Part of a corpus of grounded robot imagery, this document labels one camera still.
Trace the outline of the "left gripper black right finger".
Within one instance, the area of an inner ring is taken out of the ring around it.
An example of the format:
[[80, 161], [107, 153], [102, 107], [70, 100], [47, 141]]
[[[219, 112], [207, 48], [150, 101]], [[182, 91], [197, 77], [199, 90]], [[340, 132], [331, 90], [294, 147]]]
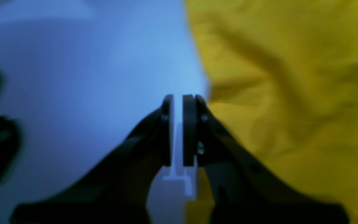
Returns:
[[241, 146], [200, 95], [183, 95], [183, 165], [203, 167], [215, 206], [211, 224], [348, 224], [338, 204], [321, 203], [276, 177]]

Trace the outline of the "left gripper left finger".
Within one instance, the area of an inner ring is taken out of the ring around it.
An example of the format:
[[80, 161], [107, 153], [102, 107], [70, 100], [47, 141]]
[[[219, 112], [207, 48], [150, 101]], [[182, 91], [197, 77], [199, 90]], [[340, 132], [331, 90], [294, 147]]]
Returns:
[[81, 180], [41, 202], [21, 204], [13, 224], [149, 224], [153, 179], [171, 165], [174, 97], [143, 118]]

